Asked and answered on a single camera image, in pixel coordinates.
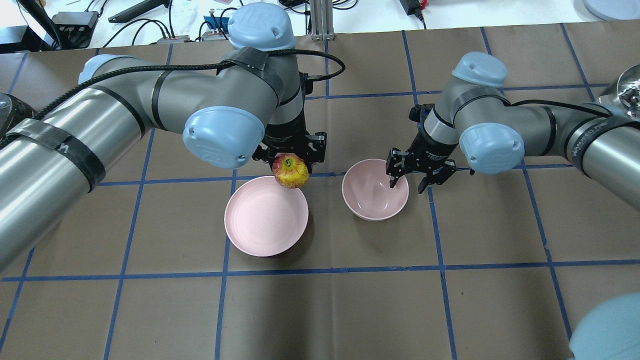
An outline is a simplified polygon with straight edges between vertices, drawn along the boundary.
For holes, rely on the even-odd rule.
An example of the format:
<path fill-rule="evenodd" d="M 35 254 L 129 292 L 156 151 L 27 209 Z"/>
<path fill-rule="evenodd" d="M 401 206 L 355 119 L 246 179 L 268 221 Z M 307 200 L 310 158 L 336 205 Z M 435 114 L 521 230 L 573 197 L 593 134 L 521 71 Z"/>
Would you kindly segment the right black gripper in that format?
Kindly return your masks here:
<path fill-rule="evenodd" d="M 414 137 L 405 151 L 391 148 L 386 160 L 390 188 L 393 189 L 401 177 L 410 173 L 425 174 L 418 184 L 418 194 L 423 194 L 430 186 L 444 183 L 457 171 L 455 161 L 450 159 L 455 148 L 456 145 L 438 142 L 422 133 Z"/>

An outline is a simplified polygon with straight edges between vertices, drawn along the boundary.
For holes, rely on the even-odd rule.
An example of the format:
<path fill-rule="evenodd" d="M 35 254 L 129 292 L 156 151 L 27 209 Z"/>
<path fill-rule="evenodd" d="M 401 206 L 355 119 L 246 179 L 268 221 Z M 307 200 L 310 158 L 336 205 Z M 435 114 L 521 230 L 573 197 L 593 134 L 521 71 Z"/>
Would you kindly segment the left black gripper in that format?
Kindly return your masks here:
<path fill-rule="evenodd" d="M 288 123 L 269 123 L 251 159 L 262 161 L 272 169 L 278 154 L 292 153 L 300 157 L 308 173 L 313 174 L 314 167 L 325 161 L 327 139 L 328 134 L 324 131 L 308 132 L 304 117 Z"/>

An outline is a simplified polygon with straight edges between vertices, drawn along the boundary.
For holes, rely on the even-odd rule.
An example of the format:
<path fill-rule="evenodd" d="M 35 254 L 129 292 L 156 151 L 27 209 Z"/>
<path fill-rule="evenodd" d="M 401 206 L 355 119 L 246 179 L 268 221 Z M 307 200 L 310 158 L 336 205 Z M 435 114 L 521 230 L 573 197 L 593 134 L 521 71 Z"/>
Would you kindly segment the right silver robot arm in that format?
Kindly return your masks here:
<path fill-rule="evenodd" d="M 391 148 L 388 186 L 422 173 L 418 191 L 441 185 L 464 154 L 472 174 L 512 170 L 525 157 L 562 157 L 633 208 L 640 204 L 639 66 L 622 73 L 595 102 L 509 101 L 508 75 L 493 55 L 469 52 L 434 104 L 415 105 L 417 134 L 405 151 Z"/>

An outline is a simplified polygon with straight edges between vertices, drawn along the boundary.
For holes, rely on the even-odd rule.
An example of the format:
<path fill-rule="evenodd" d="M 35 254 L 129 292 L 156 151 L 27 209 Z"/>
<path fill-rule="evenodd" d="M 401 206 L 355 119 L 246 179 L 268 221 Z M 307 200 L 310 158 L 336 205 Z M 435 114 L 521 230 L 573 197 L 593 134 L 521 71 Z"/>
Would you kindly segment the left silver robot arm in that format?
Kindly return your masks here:
<path fill-rule="evenodd" d="M 176 133 L 195 157 L 221 169 L 274 164 L 293 153 L 324 162 L 326 132 L 309 133 L 304 104 L 313 82 L 298 70 L 291 19 L 250 3 L 228 21 L 233 50 L 213 64 L 152 64 L 99 54 L 78 85 L 7 130 L 0 157 L 1 273 L 11 269 L 105 178 L 150 129 Z"/>

